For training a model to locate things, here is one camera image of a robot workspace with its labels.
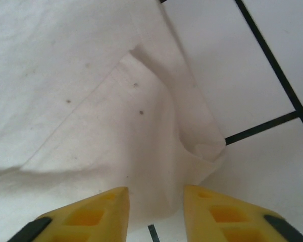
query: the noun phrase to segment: white cloth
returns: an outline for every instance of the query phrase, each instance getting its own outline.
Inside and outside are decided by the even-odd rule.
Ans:
[[[224,146],[156,0],[0,1],[0,241],[117,186],[148,225]]]

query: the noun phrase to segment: fabric fold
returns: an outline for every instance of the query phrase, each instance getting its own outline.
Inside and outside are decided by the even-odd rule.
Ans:
[[[0,241],[117,186],[129,187],[130,230],[172,214],[185,184],[220,167],[225,141],[159,4],[39,3],[19,20],[39,16],[32,37],[0,44]]]

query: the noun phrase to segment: black rubber pad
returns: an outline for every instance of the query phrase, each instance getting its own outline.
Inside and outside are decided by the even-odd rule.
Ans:
[[[265,215],[264,218],[274,227],[288,242],[303,242],[303,235],[298,232],[286,220],[271,215]]]
[[[49,217],[36,219],[27,223],[8,242],[32,242],[52,221]]]

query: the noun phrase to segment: rectangular hole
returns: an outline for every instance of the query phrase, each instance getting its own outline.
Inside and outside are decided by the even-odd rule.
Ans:
[[[211,198],[211,197],[212,197],[211,194],[206,193],[206,192],[199,192],[197,195],[198,195],[200,198]]]
[[[70,226],[94,226],[99,224],[104,210],[79,209],[73,212],[65,221]]]
[[[240,209],[233,206],[216,205],[210,208],[210,212],[218,223],[246,222],[247,216]]]
[[[224,228],[222,232],[228,242],[267,242],[257,229]]]
[[[84,233],[57,234],[50,242],[87,242],[89,237]]]
[[[114,194],[114,193],[108,193],[108,194],[105,194],[100,199],[102,199],[102,200],[114,200],[115,197],[116,197],[116,194]]]

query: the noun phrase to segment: white fabric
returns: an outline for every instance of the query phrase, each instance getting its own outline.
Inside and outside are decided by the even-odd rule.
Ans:
[[[157,1],[0,1],[0,241],[117,186],[148,225],[224,146]]]

